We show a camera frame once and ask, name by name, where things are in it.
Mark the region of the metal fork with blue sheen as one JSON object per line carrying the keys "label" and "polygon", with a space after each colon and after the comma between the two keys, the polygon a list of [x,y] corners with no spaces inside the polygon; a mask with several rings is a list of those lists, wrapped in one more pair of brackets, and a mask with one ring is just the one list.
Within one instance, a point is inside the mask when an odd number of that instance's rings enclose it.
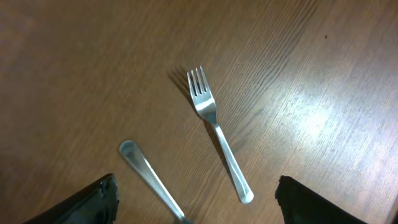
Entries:
{"label": "metal fork with blue sheen", "polygon": [[157,194],[165,203],[176,219],[182,224],[193,224],[186,218],[182,209],[170,195],[162,181],[159,179],[139,146],[132,140],[125,140],[119,146],[119,154],[127,164],[137,172],[140,178]]}

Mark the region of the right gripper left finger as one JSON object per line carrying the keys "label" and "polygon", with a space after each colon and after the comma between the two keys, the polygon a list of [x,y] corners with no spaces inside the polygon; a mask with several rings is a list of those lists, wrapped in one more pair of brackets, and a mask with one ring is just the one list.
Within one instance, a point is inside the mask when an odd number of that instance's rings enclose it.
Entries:
{"label": "right gripper left finger", "polygon": [[118,183],[109,173],[25,224],[113,224],[118,207]]}

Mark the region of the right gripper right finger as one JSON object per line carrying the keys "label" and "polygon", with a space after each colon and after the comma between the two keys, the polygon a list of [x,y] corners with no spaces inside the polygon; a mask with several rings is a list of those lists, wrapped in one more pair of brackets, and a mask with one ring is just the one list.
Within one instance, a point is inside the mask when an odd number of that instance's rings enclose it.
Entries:
{"label": "right gripper right finger", "polygon": [[275,199],[286,224],[364,224],[290,176],[280,177]]}

